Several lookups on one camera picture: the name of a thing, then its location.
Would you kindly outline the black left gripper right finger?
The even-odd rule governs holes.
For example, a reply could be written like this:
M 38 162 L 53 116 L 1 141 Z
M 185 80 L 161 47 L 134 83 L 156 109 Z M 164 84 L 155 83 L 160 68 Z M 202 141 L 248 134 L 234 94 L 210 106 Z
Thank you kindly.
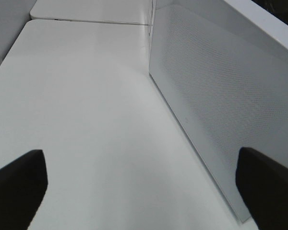
M 242 147 L 236 187 L 260 230 L 288 230 L 288 168 L 261 152 Z

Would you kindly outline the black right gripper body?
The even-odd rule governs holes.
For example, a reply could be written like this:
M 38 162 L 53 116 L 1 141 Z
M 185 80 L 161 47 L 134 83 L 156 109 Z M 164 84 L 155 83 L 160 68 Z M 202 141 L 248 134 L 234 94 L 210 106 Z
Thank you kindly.
M 253 2 L 288 25 L 288 0 L 253 0 Z

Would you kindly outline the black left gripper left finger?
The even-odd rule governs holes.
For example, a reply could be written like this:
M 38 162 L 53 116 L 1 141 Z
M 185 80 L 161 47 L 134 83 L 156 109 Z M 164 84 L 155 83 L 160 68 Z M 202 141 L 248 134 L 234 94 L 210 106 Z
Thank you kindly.
M 0 230 L 29 228 L 48 187 L 42 150 L 35 149 L 0 169 Z

